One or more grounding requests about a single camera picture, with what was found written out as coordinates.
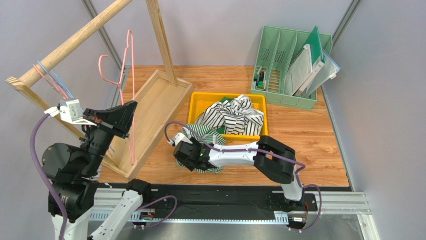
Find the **green white striped tank top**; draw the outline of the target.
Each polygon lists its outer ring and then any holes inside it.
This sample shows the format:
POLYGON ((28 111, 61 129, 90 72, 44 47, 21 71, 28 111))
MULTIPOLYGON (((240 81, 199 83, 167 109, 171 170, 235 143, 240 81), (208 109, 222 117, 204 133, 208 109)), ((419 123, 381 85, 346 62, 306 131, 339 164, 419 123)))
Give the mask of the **green white striped tank top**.
MULTIPOLYGON (((187 126, 190 129, 192 129, 195 133, 197 133, 208 144, 225 145, 227 143, 227 140, 224 137, 222 137, 222 135, 216 129, 212 127, 196 125, 196 124, 188 124, 187 126)), ((182 128, 181 133, 185 135, 188 139, 196 138, 197 141, 199 141, 200 143, 202 142, 199 137, 194 135, 190 130, 188 130, 185 127, 182 128)), ((201 174, 219 174, 223 170, 223 168, 216 167, 216 168, 208 168, 207 170, 201 170, 201 169, 195 169, 195 170, 201 174)))

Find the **black white striped tank top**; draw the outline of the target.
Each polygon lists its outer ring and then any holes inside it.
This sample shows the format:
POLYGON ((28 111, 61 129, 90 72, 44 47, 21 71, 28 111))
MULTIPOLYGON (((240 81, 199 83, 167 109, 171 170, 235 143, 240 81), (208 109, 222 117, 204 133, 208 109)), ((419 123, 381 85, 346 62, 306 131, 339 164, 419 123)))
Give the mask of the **black white striped tank top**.
POLYGON ((211 127, 225 135, 260 136, 264 118, 264 113, 254 109, 251 99, 242 94, 231 103, 214 103, 195 120, 195 124, 211 127))

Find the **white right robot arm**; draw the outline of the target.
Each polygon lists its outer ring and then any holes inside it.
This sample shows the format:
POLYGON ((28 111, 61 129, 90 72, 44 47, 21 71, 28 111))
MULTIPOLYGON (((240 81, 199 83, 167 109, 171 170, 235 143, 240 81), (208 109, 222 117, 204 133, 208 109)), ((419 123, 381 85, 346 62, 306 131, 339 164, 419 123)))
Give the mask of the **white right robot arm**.
POLYGON ((182 133, 171 140, 173 155, 179 164, 190 171, 218 170, 225 166, 253 166, 268 179, 279 183, 284 196, 292 202, 304 197, 296 160, 296 151, 270 136, 246 145, 204 143, 182 133))

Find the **blue wire hanger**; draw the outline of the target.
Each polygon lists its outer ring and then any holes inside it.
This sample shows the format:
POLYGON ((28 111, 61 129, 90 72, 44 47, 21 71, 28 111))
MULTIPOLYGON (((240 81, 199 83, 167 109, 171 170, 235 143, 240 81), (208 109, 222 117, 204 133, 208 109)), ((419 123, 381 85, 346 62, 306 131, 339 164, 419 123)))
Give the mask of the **blue wire hanger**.
POLYGON ((74 95, 70 92, 63 80, 54 70, 47 70, 40 61, 37 61, 37 63, 50 77, 50 80, 47 80, 46 76, 43 73, 41 74, 42 78, 44 78, 46 82, 50 84, 59 95, 61 95, 64 99, 74 99, 74 95))

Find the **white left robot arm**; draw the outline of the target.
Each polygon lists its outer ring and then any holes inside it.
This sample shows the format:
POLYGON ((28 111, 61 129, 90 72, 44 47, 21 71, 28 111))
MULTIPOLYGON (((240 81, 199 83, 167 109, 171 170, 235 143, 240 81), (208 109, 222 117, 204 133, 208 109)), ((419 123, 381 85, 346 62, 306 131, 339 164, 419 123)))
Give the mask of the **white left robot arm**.
POLYGON ((129 137, 137 102, 107 110, 82 110, 77 99, 63 100, 46 111, 63 122, 81 125, 81 146, 56 143, 42 156, 42 171, 52 186, 48 210, 61 240, 115 240, 134 212, 153 199, 151 184, 133 179, 118 206, 93 233, 88 232, 99 182, 94 180, 115 137, 129 137))

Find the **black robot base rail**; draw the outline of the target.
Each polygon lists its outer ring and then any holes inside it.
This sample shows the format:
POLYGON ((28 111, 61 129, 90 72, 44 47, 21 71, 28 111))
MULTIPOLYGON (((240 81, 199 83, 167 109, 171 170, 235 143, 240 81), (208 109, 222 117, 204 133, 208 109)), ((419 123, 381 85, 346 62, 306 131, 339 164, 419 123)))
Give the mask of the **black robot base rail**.
POLYGON ((153 206, 155 216, 172 220, 273 220, 275 214, 284 212, 315 213, 319 209, 314 194, 307 193, 301 204, 287 200, 279 186, 224 186, 152 184, 151 200, 165 196, 153 206))

